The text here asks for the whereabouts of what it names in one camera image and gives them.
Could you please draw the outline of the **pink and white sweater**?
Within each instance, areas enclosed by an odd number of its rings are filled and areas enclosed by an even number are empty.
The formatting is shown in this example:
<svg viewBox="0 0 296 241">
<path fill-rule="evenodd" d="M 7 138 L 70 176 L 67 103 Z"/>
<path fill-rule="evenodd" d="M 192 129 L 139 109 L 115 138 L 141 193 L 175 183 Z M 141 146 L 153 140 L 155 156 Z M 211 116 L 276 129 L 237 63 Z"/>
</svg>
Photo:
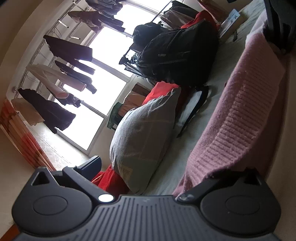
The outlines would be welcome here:
<svg viewBox="0 0 296 241">
<path fill-rule="evenodd" d="M 263 131 L 285 73 L 263 34 L 266 26 L 263 11 L 246 37 L 245 49 L 191 151 L 173 196 L 179 197 L 213 173 L 234 166 Z"/>
</svg>

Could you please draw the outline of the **hanging clothes on rack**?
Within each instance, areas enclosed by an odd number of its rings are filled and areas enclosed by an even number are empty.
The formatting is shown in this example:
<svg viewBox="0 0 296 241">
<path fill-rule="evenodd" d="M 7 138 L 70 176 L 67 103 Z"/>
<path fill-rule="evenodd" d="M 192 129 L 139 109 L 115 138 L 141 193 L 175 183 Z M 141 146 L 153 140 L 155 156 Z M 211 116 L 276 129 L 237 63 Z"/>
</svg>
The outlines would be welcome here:
<svg viewBox="0 0 296 241">
<path fill-rule="evenodd" d="M 26 69 L 29 64 L 44 64 L 55 67 L 55 61 L 60 61 L 72 67 L 70 63 L 52 54 L 47 46 L 44 35 L 53 36 L 80 45 L 90 44 L 95 32 L 83 22 L 75 22 L 68 13 L 70 11 L 93 11 L 86 1 L 63 1 L 51 15 L 50 19 L 36 33 L 29 47 L 25 50 L 18 67 L 11 79 L 10 87 L 6 94 L 8 99 L 18 96 L 19 88 L 33 88 L 37 92 L 46 93 L 42 90 L 43 84 L 34 78 Z"/>
</svg>

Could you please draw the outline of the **red pillow at headboard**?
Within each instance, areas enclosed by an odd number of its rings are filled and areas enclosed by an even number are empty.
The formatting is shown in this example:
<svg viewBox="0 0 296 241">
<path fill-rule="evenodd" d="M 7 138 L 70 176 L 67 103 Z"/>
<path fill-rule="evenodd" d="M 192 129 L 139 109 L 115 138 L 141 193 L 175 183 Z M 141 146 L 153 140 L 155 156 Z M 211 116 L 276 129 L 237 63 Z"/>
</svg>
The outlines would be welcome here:
<svg viewBox="0 0 296 241">
<path fill-rule="evenodd" d="M 97 173 L 91 182 L 115 198 L 130 191 L 121 176 L 112 169 L 112 165 L 109 165 L 105 171 Z"/>
</svg>

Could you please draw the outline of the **green plaid bed blanket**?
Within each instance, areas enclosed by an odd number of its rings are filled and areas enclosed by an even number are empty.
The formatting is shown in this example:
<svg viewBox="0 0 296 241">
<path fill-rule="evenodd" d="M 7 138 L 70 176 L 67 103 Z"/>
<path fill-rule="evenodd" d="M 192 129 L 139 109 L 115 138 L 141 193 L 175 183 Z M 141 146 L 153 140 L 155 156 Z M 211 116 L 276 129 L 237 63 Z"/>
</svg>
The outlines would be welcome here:
<svg viewBox="0 0 296 241">
<path fill-rule="evenodd" d="M 177 187 L 184 174 L 188 157 L 206 128 L 224 90 L 225 83 L 244 51 L 246 36 L 264 9 L 263 1 L 252 1 L 240 11 L 247 19 L 237 29 L 237 40 L 229 38 L 219 47 L 215 65 L 207 82 L 209 93 L 206 102 L 191 119 L 182 136 L 177 137 L 185 120 L 198 102 L 200 92 L 194 93 L 188 100 L 176 122 L 170 146 L 143 192 L 144 195 L 170 195 Z"/>
</svg>

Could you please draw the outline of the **paperback book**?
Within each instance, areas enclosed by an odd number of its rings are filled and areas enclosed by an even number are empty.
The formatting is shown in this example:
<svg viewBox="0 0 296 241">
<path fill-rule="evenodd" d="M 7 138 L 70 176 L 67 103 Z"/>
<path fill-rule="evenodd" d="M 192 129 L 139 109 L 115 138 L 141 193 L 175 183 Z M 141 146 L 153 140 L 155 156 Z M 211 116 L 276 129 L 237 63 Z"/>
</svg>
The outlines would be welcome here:
<svg viewBox="0 0 296 241">
<path fill-rule="evenodd" d="M 245 22 L 245 17 L 233 9 L 219 28 L 219 38 L 225 42 Z"/>
</svg>

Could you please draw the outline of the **grey pillow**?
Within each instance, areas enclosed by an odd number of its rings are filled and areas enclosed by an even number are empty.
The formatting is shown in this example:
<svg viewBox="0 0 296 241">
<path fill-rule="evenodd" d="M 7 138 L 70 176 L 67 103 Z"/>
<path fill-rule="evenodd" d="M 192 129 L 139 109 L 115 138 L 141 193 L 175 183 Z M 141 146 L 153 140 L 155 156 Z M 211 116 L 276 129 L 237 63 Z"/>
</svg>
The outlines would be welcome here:
<svg viewBox="0 0 296 241">
<path fill-rule="evenodd" d="M 126 113 L 113 135 L 112 169 L 141 195 L 162 161 L 173 133 L 180 88 Z"/>
</svg>

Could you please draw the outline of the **left pink curtain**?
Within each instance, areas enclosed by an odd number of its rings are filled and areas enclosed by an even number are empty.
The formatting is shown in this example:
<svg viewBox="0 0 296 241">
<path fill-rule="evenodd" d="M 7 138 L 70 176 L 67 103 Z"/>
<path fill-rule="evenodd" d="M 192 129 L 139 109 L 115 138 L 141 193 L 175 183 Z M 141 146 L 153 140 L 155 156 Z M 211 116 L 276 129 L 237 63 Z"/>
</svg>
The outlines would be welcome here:
<svg viewBox="0 0 296 241">
<path fill-rule="evenodd" d="M 1 125 L 12 143 L 33 168 L 45 166 L 55 171 L 56 168 L 6 98 L 1 109 Z"/>
</svg>

